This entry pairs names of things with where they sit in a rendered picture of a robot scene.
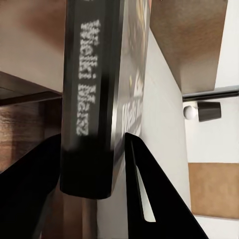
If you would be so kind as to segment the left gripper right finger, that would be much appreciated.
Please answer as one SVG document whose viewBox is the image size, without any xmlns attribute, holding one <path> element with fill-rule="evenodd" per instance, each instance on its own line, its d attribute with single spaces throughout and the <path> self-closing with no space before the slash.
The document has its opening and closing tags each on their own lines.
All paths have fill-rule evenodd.
<svg viewBox="0 0 239 239">
<path fill-rule="evenodd" d="M 144 219 L 138 166 L 156 222 Z M 128 239 L 209 239 L 144 141 L 125 134 Z"/>
</svg>

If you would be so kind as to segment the hardback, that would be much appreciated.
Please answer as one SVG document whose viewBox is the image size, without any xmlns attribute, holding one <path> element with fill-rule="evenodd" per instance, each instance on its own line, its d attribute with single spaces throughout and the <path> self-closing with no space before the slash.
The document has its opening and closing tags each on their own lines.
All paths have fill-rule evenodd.
<svg viewBox="0 0 239 239">
<path fill-rule="evenodd" d="M 152 0 L 66 0 L 60 191 L 103 200 L 141 128 Z"/>
</svg>

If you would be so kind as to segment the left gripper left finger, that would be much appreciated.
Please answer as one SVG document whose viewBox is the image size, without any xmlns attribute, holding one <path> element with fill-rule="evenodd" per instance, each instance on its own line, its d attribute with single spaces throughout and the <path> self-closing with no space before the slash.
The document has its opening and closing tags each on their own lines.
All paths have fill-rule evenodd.
<svg viewBox="0 0 239 239">
<path fill-rule="evenodd" d="M 40 239 L 60 178 L 61 133 L 0 174 L 0 239 Z"/>
</svg>

